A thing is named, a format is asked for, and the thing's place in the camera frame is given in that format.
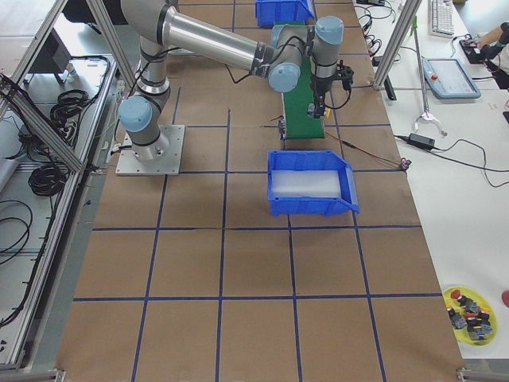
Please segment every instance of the keyboard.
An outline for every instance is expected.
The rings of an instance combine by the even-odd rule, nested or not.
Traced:
[[[429,34],[451,38],[454,35],[453,0],[429,0]]]

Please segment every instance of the mounting plate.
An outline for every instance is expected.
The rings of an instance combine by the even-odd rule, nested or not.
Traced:
[[[153,161],[141,162],[132,150],[123,150],[117,164],[117,175],[178,175],[181,168],[182,145],[184,144],[184,125],[160,126],[162,134],[169,140],[165,154]],[[123,145],[129,146],[131,140],[126,134]]]

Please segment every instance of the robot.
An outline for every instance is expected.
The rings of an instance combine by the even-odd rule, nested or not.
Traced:
[[[302,60],[310,59],[314,102],[305,112],[315,119],[325,115],[325,96],[334,81],[342,81],[344,89],[351,91],[353,71],[337,62],[344,28],[337,17],[319,18],[315,25],[276,25],[268,45],[185,16],[178,12],[177,0],[122,0],[121,4],[126,20],[140,34],[136,91],[119,107],[120,123],[128,135],[124,145],[130,143],[131,148],[125,155],[130,174],[178,174],[185,127],[157,124],[170,93],[165,69],[169,46],[266,78],[281,93],[297,86]]]

